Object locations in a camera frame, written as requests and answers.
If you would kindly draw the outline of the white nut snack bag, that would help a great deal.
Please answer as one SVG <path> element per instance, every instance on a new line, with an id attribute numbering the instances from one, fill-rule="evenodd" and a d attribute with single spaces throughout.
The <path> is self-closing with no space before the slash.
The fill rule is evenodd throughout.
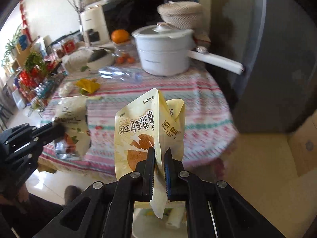
<path id="1" fill-rule="evenodd" d="M 53 122 L 64 126 L 64 135 L 54 140 L 55 156 L 63 160 L 82 160 L 91 146 L 87 122 L 87 98 L 59 99 Z"/>

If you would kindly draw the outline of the cream bread snack bag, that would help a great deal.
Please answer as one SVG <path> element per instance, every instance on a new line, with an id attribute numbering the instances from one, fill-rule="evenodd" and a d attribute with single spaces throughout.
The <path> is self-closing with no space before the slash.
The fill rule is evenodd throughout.
<path id="1" fill-rule="evenodd" d="M 170 150 L 181 161 L 184 155 L 185 102 L 165 100 L 153 88 L 127 104 L 115 116 L 115 171 L 120 179 L 136 169 L 137 163 L 154 149 L 154 193 L 150 206 L 158 218 L 163 217 L 168 200 L 165 190 L 163 158 Z"/>

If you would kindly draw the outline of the crumpled white tissue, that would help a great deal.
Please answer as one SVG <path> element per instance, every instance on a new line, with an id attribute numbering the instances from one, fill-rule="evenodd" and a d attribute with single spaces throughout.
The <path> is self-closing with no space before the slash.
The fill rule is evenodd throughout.
<path id="1" fill-rule="evenodd" d="M 58 95 L 61 98 L 67 97 L 72 92 L 73 89 L 74 89 L 74 84 L 72 84 L 71 82 L 67 82 L 58 89 Z"/>

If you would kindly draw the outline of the patterned striped tablecloth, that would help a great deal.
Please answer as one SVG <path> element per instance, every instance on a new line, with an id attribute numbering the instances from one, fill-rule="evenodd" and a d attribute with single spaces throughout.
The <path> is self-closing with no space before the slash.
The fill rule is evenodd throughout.
<path id="1" fill-rule="evenodd" d="M 203 66 L 191 66 L 187 72 L 172 77 L 142 72 L 138 82 L 104 79 L 98 74 L 78 71 L 69 74 L 64 83 L 76 83 L 80 79 L 96 79 L 100 83 L 96 100 L 87 105 L 91 147 L 82 160 L 70 161 L 57 158 L 54 146 L 47 145 L 39 159 L 41 165 L 114 177 L 116 112 L 153 88 L 159 89 L 167 100 L 180 98 L 185 102 L 185 167 L 195 168 L 215 161 L 228 151 L 238 134 L 225 96 Z"/>

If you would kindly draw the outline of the yellow crumpled wrapper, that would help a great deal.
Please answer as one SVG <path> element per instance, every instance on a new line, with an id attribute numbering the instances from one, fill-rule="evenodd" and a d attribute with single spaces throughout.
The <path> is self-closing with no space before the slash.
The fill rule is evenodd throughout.
<path id="1" fill-rule="evenodd" d="M 76 82 L 76 86 L 90 94 L 95 93 L 100 88 L 100 84 L 96 79 L 81 79 Z"/>

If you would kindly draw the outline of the small green pepper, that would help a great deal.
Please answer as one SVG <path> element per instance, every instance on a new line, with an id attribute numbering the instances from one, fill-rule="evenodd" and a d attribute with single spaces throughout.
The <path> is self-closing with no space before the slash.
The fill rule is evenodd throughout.
<path id="1" fill-rule="evenodd" d="M 84 71 L 89 70 L 89 69 L 90 68 L 88 66 L 83 66 L 83 67 L 81 67 L 80 71 L 84 72 Z"/>

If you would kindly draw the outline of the cardboard box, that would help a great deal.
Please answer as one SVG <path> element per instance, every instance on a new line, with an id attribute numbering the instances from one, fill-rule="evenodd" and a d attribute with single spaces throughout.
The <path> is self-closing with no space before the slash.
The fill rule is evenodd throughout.
<path id="1" fill-rule="evenodd" d="M 314 113 L 288 140 L 298 177 L 316 168 L 316 138 L 316 113 Z"/>

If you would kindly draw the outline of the dark green squash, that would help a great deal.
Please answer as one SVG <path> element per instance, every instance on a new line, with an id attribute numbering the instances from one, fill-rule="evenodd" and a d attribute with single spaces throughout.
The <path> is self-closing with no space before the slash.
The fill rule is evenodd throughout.
<path id="1" fill-rule="evenodd" d="M 103 57 L 106 57 L 108 55 L 108 52 L 105 49 L 98 49 L 93 50 L 93 53 L 90 55 L 88 62 L 94 62 L 97 61 Z"/>

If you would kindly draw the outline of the clear plastic water bottle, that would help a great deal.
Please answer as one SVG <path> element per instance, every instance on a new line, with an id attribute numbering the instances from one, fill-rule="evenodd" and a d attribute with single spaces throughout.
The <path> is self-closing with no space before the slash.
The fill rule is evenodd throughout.
<path id="1" fill-rule="evenodd" d="M 98 70 L 100 77 L 117 82 L 140 83 L 143 71 L 137 68 L 107 66 Z"/>

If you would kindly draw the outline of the cream air fryer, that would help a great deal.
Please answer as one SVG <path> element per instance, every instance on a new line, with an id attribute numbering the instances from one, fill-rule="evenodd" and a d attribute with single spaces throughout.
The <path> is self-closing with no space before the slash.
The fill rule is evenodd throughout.
<path id="1" fill-rule="evenodd" d="M 83 39 L 87 46 L 104 45 L 110 42 L 110 35 L 101 5 L 95 5 L 81 12 L 80 20 Z"/>

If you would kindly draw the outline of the large orange fruit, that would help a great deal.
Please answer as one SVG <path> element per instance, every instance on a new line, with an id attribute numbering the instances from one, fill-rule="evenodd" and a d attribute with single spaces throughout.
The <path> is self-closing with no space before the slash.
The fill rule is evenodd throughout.
<path id="1" fill-rule="evenodd" d="M 121 44 L 123 42 L 127 42 L 130 39 L 130 34 L 124 29 L 114 30 L 111 33 L 111 40 L 115 44 Z"/>

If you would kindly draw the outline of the glass vase with twigs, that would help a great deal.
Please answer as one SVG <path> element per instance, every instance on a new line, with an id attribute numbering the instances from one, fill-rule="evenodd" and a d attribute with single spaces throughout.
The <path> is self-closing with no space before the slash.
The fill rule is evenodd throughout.
<path id="1" fill-rule="evenodd" d="M 83 26 L 81 21 L 81 13 L 85 10 L 85 0 L 66 0 L 76 11 L 78 15 L 79 31 L 83 34 Z"/>

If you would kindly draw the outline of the white electric cooking pot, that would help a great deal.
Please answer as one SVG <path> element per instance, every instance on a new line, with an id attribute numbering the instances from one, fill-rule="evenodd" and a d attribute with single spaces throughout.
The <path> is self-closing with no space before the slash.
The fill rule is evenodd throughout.
<path id="1" fill-rule="evenodd" d="M 240 62 L 211 54 L 196 46 L 192 29 L 178 29 L 167 23 L 145 26 L 132 33 L 144 71 L 156 76 L 174 76 L 186 72 L 190 59 L 202 61 L 235 74 L 242 74 Z"/>

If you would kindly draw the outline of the black microwave oven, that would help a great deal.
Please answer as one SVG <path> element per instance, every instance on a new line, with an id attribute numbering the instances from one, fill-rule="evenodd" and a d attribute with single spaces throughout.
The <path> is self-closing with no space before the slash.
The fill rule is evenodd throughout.
<path id="1" fill-rule="evenodd" d="M 106 0 L 102 10 L 108 33 L 123 29 L 131 35 L 139 28 L 162 22 L 157 8 L 169 1 L 189 0 Z"/>

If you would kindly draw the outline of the woven white basket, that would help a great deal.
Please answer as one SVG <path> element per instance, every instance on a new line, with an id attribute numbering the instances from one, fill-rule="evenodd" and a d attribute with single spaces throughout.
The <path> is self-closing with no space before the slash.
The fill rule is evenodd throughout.
<path id="1" fill-rule="evenodd" d="M 202 5 L 197 2 L 168 2 L 158 6 L 158 13 L 165 23 L 179 29 L 198 29 L 202 26 Z"/>

